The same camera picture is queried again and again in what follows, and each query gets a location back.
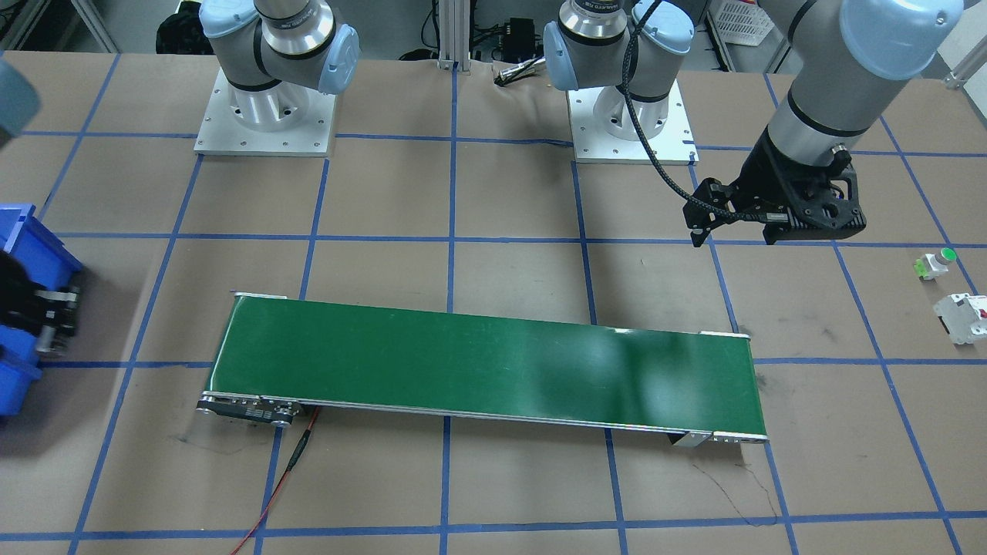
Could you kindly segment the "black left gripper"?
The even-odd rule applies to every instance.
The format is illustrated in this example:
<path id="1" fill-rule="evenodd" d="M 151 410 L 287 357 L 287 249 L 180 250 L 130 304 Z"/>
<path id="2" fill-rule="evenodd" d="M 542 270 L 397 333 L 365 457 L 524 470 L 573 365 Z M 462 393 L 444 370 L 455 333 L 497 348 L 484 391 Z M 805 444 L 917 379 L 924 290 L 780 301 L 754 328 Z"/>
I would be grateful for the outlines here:
<path id="1" fill-rule="evenodd" d="M 683 207 L 693 247 L 701 248 L 719 226 L 736 221 L 764 225 L 767 245 L 779 241 L 838 240 L 867 226 L 850 151 L 837 144 L 824 167 L 793 161 L 764 131 L 739 176 L 729 185 L 702 180 Z"/>

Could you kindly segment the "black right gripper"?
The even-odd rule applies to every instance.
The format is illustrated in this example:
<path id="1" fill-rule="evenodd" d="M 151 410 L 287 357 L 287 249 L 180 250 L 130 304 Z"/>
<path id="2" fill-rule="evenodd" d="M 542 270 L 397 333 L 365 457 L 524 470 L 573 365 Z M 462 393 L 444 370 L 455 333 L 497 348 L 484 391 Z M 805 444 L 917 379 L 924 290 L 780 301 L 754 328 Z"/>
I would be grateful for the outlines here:
<path id="1" fill-rule="evenodd" d="M 2 251 L 2 324 L 31 334 L 40 355 L 64 355 L 77 331 L 81 283 L 81 274 L 75 273 L 67 287 L 47 289 L 32 281 L 10 253 Z"/>

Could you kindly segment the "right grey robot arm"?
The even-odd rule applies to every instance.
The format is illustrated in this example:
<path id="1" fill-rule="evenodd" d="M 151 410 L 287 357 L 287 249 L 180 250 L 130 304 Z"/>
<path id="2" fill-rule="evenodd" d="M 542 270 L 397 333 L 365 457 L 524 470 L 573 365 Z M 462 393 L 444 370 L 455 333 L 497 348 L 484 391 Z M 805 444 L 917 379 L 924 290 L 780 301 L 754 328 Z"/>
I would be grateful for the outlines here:
<path id="1" fill-rule="evenodd" d="M 204 1 L 220 64 L 194 150 L 320 156 L 336 98 L 359 64 L 359 34 L 327 1 Z M 2 207 L 2 355 L 60 352 L 76 331 L 82 265 L 31 204 Z"/>

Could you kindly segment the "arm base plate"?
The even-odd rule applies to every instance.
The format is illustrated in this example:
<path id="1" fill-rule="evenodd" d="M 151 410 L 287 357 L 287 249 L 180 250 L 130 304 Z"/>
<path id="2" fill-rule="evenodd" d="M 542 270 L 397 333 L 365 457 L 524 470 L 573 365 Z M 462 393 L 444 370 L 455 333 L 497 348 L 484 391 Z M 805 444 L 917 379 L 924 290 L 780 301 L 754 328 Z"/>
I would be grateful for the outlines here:
<path id="1" fill-rule="evenodd" d="M 615 87 L 567 92 L 574 157 L 578 163 L 648 164 L 623 98 Z M 648 146 L 662 165 L 690 165 L 700 158 L 679 83 L 656 104 L 634 101 Z"/>
<path id="2" fill-rule="evenodd" d="M 194 152 L 205 156 L 328 157 L 339 96 L 291 83 L 250 92 L 220 69 Z"/>

